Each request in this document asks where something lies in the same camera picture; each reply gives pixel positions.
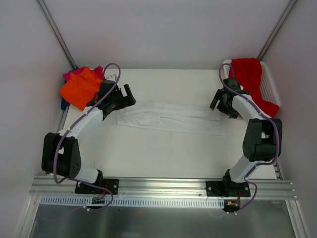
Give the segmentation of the white t shirt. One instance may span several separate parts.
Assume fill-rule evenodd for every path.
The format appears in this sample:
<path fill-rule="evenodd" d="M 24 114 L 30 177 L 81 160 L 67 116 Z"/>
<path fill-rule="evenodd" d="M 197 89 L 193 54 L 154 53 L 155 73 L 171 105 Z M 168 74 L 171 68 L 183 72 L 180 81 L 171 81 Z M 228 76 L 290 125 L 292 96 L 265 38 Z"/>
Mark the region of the white t shirt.
<path fill-rule="evenodd" d="M 220 112 L 207 106 L 137 102 L 119 111 L 117 124 L 179 133 L 225 135 Z"/>

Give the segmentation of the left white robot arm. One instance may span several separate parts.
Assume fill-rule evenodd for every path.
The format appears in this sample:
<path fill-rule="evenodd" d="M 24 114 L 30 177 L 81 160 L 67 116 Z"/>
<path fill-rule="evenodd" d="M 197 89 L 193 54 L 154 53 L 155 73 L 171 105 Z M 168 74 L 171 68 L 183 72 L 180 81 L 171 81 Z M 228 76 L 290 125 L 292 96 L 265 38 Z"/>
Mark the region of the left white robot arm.
<path fill-rule="evenodd" d="M 80 143 L 90 130 L 113 111 L 136 104 L 129 85 L 124 85 L 124 96 L 117 83 L 118 80 L 102 80 L 98 92 L 92 96 L 81 116 L 70 127 L 58 133 L 46 134 L 41 167 L 43 171 L 54 175 L 56 183 L 71 179 L 86 184 L 91 193 L 102 191 L 103 174 L 100 170 L 82 165 Z"/>

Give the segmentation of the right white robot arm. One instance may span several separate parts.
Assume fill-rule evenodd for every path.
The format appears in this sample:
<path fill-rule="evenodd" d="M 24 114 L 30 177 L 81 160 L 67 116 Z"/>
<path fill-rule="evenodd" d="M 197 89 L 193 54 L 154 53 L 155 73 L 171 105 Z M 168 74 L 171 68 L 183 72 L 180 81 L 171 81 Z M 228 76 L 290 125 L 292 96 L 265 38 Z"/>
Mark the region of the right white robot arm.
<path fill-rule="evenodd" d="M 235 78 L 222 81 L 210 108 L 217 109 L 231 119 L 241 117 L 247 124 L 242 143 L 243 155 L 222 180 L 211 187 L 221 196 L 236 196 L 248 191 L 247 179 L 259 167 L 273 164 L 280 155 L 282 121 L 265 114 L 252 97 L 240 88 Z"/>

